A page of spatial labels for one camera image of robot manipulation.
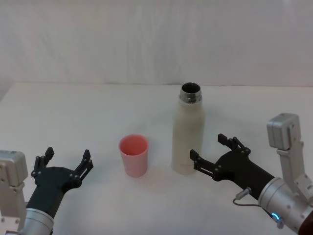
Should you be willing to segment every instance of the blue led light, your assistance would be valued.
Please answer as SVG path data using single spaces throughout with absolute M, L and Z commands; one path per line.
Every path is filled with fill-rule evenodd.
M 277 214 L 272 213 L 271 215 L 272 215 L 273 217 L 275 217 L 277 220 L 279 220 L 279 216 L 278 216 Z

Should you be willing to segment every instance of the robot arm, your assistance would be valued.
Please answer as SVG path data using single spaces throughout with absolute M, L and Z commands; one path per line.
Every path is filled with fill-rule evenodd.
M 243 191 L 236 195 L 236 199 L 251 194 L 277 222 L 278 228 L 286 225 L 299 235 L 312 235 L 312 183 L 304 172 L 298 116 L 283 114 L 273 118 L 268 124 L 268 137 L 270 145 L 277 147 L 281 155 L 287 182 L 274 178 L 252 163 L 248 158 L 250 149 L 236 137 L 227 139 L 219 134 L 218 142 L 231 151 L 215 164 L 201 158 L 194 150 L 190 151 L 190 158 L 194 161 L 194 169 L 211 176 L 213 180 L 231 180 L 241 187 Z
M 27 177 L 25 155 L 0 151 L 0 235 L 52 234 L 53 218 L 64 194 L 79 188 L 93 168 L 88 150 L 75 170 L 46 167 L 53 155 L 53 149 L 48 148 L 45 156 L 36 157 L 31 176 L 37 187 L 25 206 L 22 193 L 23 180 Z
M 313 183 L 304 170 L 299 116 L 282 113 L 272 118 L 267 128 L 269 144 L 280 156 L 284 181 L 303 201 L 312 203 Z

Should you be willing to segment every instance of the white robot arm bracket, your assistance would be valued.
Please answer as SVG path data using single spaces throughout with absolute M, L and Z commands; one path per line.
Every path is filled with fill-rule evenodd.
M 268 122 L 267 129 L 269 144 L 280 156 L 284 181 L 302 200 L 312 203 L 313 183 L 304 170 L 299 116 L 282 113 Z

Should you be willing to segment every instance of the black cable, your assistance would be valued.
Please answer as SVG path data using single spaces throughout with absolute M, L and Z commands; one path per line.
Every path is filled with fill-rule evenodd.
M 233 203 L 236 205 L 236 206 L 240 206 L 240 207 L 261 207 L 260 205 L 258 205 L 258 204 L 239 204 L 239 203 L 237 203 L 237 202 L 235 202 L 236 201 L 236 198 L 234 198 L 234 200 L 233 200 Z M 269 215 L 269 217 L 271 217 L 271 218 L 273 218 L 273 215 L 271 215 L 269 212 L 267 212 L 265 209 L 263 209 L 265 212 L 266 212 L 266 214 L 268 214 Z
M 234 198 L 233 200 L 233 203 L 236 205 L 236 206 L 240 206 L 240 207 L 261 207 L 260 205 L 258 204 L 239 204 L 239 203 L 236 203 L 236 198 Z

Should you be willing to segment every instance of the cup rim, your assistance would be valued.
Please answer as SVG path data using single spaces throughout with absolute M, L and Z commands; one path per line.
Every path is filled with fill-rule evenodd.
M 145 141 L 146 145 L 147 145 L 147 147 L 145 148 L 145 150 L 144 150 L 143 152 L 139 153 L 139 154 L 136 154 L 136 155 L 129 155 L 129 154 L 124 153 L 124 152 L 122 151 L 122 149 L 121 149 L 121 144 L 122 144 L 122 142 L 123 142 L 125 139 L 130 138 L 130 137 L 140 137 L 140 138 L 142 138 L 142 139 Z M 141 135 L 141 134 L 129 134 L 129 135 L 124 136 L 124 137 L 119 141 L 118 149 L 119 149 L 119 151 L 120 151 L 123 155 L 125 155 L 125 156 L 129 156 L 129 157 L 140 156 L 140 155 L 142 155 L 142 154 L 147 153 L 147 151 L 148 151 L 148 149 L 149 149 L 149 141 L 148 141 L 148 138 L 145 137 L 144 135 Z

